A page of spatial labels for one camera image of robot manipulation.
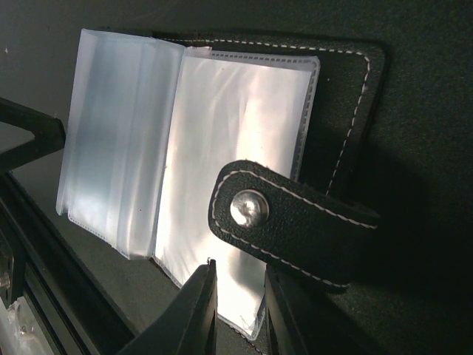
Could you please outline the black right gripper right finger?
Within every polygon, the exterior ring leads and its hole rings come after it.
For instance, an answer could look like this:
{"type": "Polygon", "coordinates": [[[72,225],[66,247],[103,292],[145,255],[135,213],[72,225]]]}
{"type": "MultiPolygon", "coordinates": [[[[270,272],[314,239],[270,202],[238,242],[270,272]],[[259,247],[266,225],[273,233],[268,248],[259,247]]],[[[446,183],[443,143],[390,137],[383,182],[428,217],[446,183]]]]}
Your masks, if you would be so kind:
{"type": "Polygon", "coordinates": [[[269,354],[307,354],[290,302],[271,266],[265,271],[265,316],[269,354]]]}

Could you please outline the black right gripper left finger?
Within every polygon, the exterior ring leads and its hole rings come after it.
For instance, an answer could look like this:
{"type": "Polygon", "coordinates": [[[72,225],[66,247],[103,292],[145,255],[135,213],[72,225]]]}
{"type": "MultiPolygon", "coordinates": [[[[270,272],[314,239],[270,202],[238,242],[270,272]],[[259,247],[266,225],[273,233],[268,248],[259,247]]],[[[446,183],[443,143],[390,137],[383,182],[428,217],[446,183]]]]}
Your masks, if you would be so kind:
{"type": "Polygon", "coordinates": [[[217,270],[209,259],[199,266],[164,313],[121,354],[215,354],[217,270]]]}

